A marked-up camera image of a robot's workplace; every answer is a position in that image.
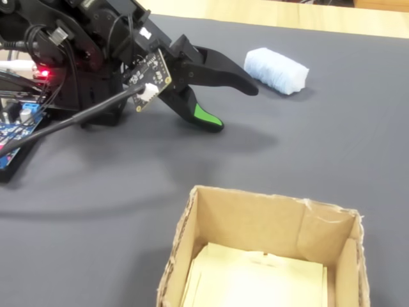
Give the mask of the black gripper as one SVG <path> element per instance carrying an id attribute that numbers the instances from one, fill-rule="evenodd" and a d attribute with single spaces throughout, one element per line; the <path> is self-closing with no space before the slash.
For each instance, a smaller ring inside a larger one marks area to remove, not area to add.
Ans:
<path id="1" fill-rule="evenodd" d="M 135 14 L 135 79 L 186 122 L 218 133 L 223 122 L 205 111 L 189 85 L 230 87 L 248 96 L 259 93 L 253 78 L 233 60 L 213 49 L 195 47 L 182 35 L 172 41 L 150 19 Z"/>

